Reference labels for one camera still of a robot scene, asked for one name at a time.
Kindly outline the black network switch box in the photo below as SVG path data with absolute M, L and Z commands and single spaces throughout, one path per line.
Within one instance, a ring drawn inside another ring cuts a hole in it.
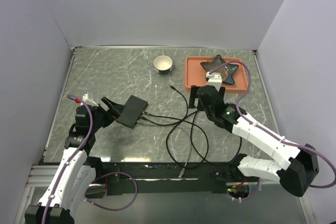
M 142 112 L 148 106 L 148 101 L 142 100 L 136 96 L 131 95 L 124 105 L 124 110 L 116 119 L 116 122 L 122 124 L 130 129 L 134 129 Z

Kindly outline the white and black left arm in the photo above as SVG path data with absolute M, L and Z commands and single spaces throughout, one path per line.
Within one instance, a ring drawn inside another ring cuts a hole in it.
M 114 122 L 125 106 L 103 97 L 106 110 L 87 94 L 82 98 L 69 94 L 68 99 L 79 106 L 75 123 L 65 142 L 61 162 L 47 190 L 37 204 L 25 211 L 26 223 L 74 223 L 76 210 L 91 183 L 103 179 L 100 158 L 89 157 L 95 143 L 95 133 Z

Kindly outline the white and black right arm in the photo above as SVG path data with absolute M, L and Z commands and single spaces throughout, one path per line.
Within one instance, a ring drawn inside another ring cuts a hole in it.
M 227 182 L 239 182 L 255 177 L 279 182 L 290 194 L 301 197 L 319 172 L 314 148 L 306 144 L 303 150 L 264 127 L 242 108 L 224 102 L 225 89 L 193 86 L 190 108 L 205 112 L 217 127 L 225 129 L 266 153 L 270 159 L 238 154 L 224 166 L 219 175 Z

